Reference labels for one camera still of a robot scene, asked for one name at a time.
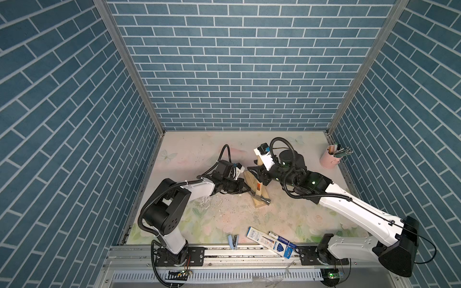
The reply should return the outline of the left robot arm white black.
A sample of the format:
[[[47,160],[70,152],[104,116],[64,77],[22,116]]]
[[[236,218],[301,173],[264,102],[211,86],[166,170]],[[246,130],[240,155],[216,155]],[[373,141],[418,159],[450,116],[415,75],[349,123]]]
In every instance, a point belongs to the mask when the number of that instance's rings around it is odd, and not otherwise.
[[[250,193],[251,188],[240,176],[243,172],[240,163],[232,162],[229,145],[224,145],[215,164],[195,180],[164,179],[140,209],[138,228],[154,235],[168,252],[179,255],[187,240],[178,225],[189,202],[215,194]]]

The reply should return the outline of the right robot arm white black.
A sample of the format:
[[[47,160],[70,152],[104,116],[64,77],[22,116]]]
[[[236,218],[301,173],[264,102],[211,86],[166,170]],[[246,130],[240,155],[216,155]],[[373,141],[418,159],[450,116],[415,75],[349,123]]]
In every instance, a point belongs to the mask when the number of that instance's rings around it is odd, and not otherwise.
[[[292,199],[304,199],[326,207],[368,233],[362,238],[325,234],[315,249],[324,265],[342,260],[367,260],[409,278],[415,265],[420,223],[410,216],[400,218],[369,205],[346,192],[330,178],[307,169],[304,158],[288,140],[276,137],[254,150],[257,159],[249,171],[263,186],[277,181]]]

